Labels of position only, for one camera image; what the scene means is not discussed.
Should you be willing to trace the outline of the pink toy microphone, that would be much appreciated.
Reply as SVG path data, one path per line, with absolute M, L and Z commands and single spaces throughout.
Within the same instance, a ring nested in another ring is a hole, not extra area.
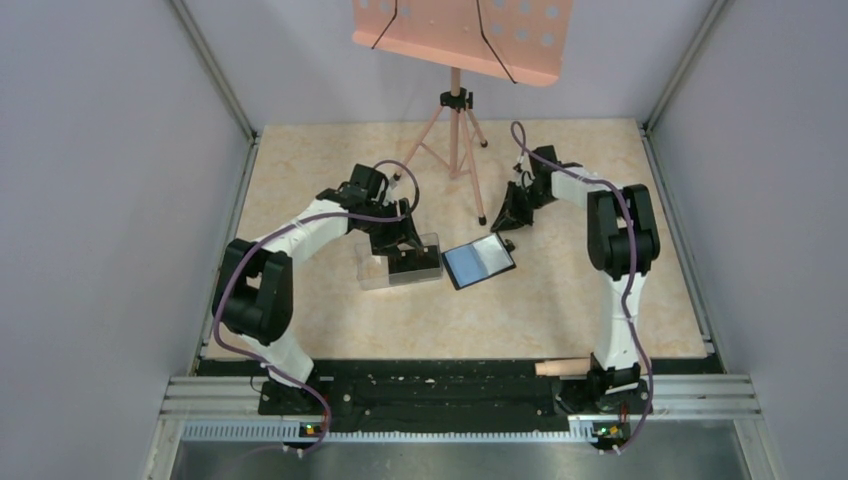
M 549 377 L 585 376 L 590 368 L 589 358 L 544 360 L 534 365 L 537 376 Z

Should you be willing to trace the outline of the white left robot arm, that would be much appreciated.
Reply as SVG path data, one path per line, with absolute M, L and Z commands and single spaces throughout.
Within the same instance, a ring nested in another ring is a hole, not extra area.
M 413 220 L 420 188 L 413 188 L 412 198 L 396 198 L 396 181 L 379 165 L 357 164 L 348 180 L 319 192 L 276 230 L 225 247 L 210 307 L 212 336 L 223 349 L 265 368 L 297 413 L 314 410 L 322 396 L 309 379 L 314 361 L 290 330 L 295 270 L 353 231 L 367 234 L 377 255 L 396 256 L 402 246 L 423 250 Z

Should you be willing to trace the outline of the black leather card holder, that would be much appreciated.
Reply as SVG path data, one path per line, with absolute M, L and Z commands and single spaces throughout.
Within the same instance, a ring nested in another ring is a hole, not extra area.
M 442 253 L 446 272 L 455 290 L 462 290 L 516 268 L 509 239 L 492 233 Z

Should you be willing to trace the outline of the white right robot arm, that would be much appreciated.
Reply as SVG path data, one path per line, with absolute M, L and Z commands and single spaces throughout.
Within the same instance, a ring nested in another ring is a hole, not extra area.
M 641 290 L 661 251 L 649 189 L 617 186 L 577 163 L 562 163 L 553 146 L 524 149 L 514 167 L 494 232 L 530 226 L 534 214 L 557 200 L 586 212 L 589 260 L 599 272 L 601 333 L 589 357 L 586 397 L 600 412 L 612 412 L 638 387 L 644 349 L 636 328 Z

